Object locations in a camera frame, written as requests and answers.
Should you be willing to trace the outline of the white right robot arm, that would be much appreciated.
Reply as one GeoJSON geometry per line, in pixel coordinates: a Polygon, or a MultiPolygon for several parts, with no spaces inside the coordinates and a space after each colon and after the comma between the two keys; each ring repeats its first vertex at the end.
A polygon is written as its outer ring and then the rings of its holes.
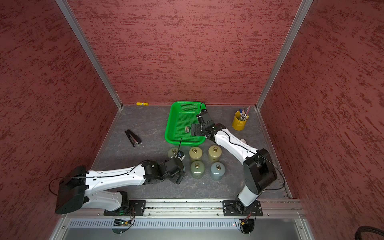
{"type": "Polygon", "coordinates": [[[276,179],[278,174],[267,150],[252,148],[234,136],[224,125],[215,124],[206,109],[197,114],[197,124],[192,124],[192,135],[204,136],[223,147],[243,165],[245,186],[238,194],[234,209],[245,214],[258,197],[276,179]]]}

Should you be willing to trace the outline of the beige tea canister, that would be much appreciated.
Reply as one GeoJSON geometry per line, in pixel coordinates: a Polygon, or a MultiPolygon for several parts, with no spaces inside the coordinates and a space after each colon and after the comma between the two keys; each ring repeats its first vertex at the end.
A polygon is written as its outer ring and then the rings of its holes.
{"type": "Polygon", "coordinates": [[[199,147],[193,147],[189,150],[189,156],[191,162],[201,161],[203,157],[203,151],[199,147]]]}

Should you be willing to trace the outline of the grey-green tea canister front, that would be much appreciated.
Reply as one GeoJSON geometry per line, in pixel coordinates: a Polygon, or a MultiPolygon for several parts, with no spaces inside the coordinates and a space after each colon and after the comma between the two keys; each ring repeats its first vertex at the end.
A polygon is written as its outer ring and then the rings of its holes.
{"type": "Polygon", "coordinates": [[[193,178],[201,179],[205,172],[205,165],[202,161],[193,161],[191,163],[191,173],[193,178]]]}

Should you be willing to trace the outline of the yellow-green tea canister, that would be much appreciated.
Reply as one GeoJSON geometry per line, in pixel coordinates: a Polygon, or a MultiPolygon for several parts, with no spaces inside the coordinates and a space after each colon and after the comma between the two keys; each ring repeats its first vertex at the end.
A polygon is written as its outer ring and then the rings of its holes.
{"type": "Polygon", "coordinates": [[[222,156],[222,149],[217,145],[210,146],[208,154],[212,163],[218,162],[222,156]]]}

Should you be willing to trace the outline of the grey-green tea canister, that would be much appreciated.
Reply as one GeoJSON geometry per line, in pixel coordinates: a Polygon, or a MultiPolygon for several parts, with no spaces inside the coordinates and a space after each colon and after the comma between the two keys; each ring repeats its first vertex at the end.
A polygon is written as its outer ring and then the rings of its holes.
{"type": "Polygon", "coordinates": [[[191,173],[193,178],[201,179],[205,172],[205,165],[202,161],[193,161],[191,163],[191,173]]]}
{"type": "Polygon", "coordinates": [[[225,172],[226,172],[225,166],[220,162],[215,162],[211,166],[210,175],[214,181],[220,181],[225,175],[225,172]]]}

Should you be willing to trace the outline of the green tea canister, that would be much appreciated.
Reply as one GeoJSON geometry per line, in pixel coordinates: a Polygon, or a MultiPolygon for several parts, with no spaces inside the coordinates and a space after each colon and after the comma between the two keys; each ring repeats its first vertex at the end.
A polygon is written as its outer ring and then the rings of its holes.
{"type": "Polygon", "coordinates": [[[179,152],[178,148],[171,148],[170,150],[168,150],[168,157],[169,158],[177,158],[178,152],[179,152]]]}

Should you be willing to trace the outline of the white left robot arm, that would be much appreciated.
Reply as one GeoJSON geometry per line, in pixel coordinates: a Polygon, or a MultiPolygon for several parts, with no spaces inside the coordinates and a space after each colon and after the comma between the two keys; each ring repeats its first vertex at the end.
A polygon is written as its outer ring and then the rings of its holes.
{"type": "Polygon", "coordinates": [[[103,209],[112,216],[129,211],[128,194],[112,193],[112,189],[126,186],[143,186],[169,180],[180,184],[185,176],[184,154],[178,152],[170,159],[158,163],[146,160],[125,169],[88,171],[86,167],[74,168],[59,178],[55,213],[63,215],[80,209],[103,209]]]}

